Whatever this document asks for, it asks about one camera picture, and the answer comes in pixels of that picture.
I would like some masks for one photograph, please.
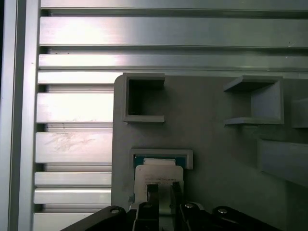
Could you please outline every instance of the metal surface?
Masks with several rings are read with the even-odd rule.
[[[35,204],[107,204],[111,202],[109,188],[36,188]]]
[[[32,231],[33,225],[33,170],[36,132],[36,92],[38,60],[39,0],[26,1],[25,66],[23,86],[19,231]]]
[[[305,0],[42,0],[42,8],[160,8],[160,9],[227,9],[227,10],[288,10],[302,11],[307,8]]]
[[[92,213],[35,213],[33,231],[59,231]]]
[[[36,172],[37,187],[111,187],[109,172]]]
[[[39,84],[114,84],[122,72],[98,71],[39,71]]]
[[[112,118],[112,93],[38,94],[37,123],[111,123]]]
[[[41,17],[39,43],[41,46],[299,48],[307,45],[305,29],[305,20],[284,19]]]
[[[36,163],[110,165],[112,133],[49,133],[36,136]]]
[[[41,69],[307,71],[306,56],[252,54],[41,54]]]
[[[4,1],[0,95],[0,230],[17,230],[25,0]]]

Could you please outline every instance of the screw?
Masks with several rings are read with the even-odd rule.
[[[220,208],[220,209],[218,210],[218,212],[219,212],[220,214],[226,214],[228,211],[227,211],[226,209],[224,209],[224,208]]]
[[[186,204],[185,204],[185,207],[186,207],[186,208],[193,208],[193,207],[194,207],[194,204],[192,204],[192,203],[186,203]]]
[[[118,213],[118,212],[119,212],[118,209],[113,209],[113,210],[111,210],[111,213],[113,213],[113,214]]]

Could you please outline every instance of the gray plastic bracket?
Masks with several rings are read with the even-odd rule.
[[[308,144],[258,140],[258,167],[308,187]]]
[[[292,102],[292,127],[308,128],[308,98]]]
[[[242,76],[226,84],[224,91],[249,92],[251,114],[250,116],[226,119],[225,125],[284,123],[282,77]]]
[[[142,100],[147,90],[163,90],[165,74],[123,73],[123,122],[164,123],[163,115],[143,115]]]
[[[190,149],[131,149],[130,158],[131,164],[134,163],[136,156],[157,156],[163,157],[184,157],[186,160],[186,169],[193,169],[193,151]]]

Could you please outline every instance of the silver metal frame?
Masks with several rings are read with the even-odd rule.
[[[25,67],[22,109],[19,231],[32,231],[34,213],[34,149],[40,0],[26,1]]]
[[[6,0],[0,104],[0,230],[17,230],[26,0]]]

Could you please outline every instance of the gray mounting plate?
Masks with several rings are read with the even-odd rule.
[[[282,230],[308,227],[299,219],[308,214],[308,189],[257,168],[258,139],[308,143],[308,132],[291,128],[291,100],[307,97],[308,81],[283,80],[284,124],[224,126],[251,113],[250,97],[224,92],[234,79],[166,76],[164,90],[146,93],[143,104],[146,115],[164,115],[164,124],[123,122],[125,81],[115,81],[112,204],[133,203],[132,148],[192,149],[193,170],[184,170],[188,200],[207,211],[230,206]]]

